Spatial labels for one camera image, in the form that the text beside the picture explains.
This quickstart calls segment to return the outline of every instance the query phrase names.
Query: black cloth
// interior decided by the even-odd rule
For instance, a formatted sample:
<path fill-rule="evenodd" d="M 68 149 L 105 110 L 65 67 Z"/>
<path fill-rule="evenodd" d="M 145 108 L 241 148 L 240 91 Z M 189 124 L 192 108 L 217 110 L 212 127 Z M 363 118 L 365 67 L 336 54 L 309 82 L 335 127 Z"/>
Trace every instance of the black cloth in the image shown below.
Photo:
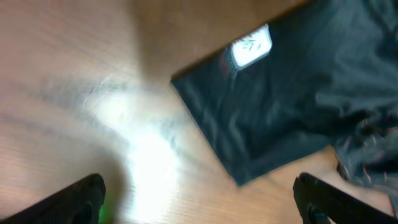
<path fill-rule="evenodd" d="M 236 70 L 227 47 L 172 80 L 236 183 L 329 144 L 347 179 L 398 177 L 398 136 L 388 129 L 398 125 L 398 1 L 319 0 L 269 30 L 269 55 L 248 68 Z M 367 175 L 363 165 L 381 151 L 373 138 L 385 136 L 388 163 Z M 372 152 L 360 152 L 365 144 Z M 388 186 L 396 193 L 398 183 Z"/>

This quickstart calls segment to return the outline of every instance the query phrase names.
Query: green light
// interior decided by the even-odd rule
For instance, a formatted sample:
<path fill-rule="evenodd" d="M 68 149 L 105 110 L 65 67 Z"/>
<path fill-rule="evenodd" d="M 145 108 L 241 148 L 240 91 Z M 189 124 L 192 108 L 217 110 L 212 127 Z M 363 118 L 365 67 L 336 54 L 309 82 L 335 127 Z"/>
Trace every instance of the green light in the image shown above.
<path fill-rule="evenodd" d="M 112 208 L 112 200 L 105 196 L 104 204 L 99 210 L 99 222 L 100 224 L 110 223 L 112 215 L 111 215 L 111 208 Z"/>

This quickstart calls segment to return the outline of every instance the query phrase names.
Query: white label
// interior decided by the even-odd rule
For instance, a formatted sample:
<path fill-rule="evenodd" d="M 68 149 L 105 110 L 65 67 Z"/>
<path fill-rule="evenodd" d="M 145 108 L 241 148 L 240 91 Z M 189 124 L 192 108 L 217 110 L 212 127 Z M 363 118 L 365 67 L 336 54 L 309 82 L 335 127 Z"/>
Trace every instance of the white label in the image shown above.
<path fill-rule="evenodd" d="M 231 51 L 238 69 L 252 64 L 268 54 L 272 47 L 268 25 L 262 26 L 253 33 L 235 41 Z"/>

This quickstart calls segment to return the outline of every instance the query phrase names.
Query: table surface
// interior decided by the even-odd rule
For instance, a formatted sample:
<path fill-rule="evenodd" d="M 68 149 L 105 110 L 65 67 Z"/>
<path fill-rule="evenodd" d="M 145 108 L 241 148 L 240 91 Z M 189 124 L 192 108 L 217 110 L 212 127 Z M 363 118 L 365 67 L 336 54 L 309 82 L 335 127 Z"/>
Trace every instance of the table surface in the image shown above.
<path fill-rule="evenodd" d="M 169 85 L 301 0 L 0 1 L 0 218 L 94 172 L 115 223 L 301 223 L 292 184 L 328 148 L 237 188 Z"/>

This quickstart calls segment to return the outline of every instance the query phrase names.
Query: wood grain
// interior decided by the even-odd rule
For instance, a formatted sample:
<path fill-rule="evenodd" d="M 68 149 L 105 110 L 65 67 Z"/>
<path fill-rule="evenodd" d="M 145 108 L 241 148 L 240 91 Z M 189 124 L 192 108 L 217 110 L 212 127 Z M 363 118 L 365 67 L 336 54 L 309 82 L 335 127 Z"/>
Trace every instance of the wood grain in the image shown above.
<path fill-rule="evenodd" d="M 115 223 L 301 223 L 332 149 L 237 188 L 169 86 L 191 63 L 301 0 L 1 0 L 0 218 L 99 172 Z"/>

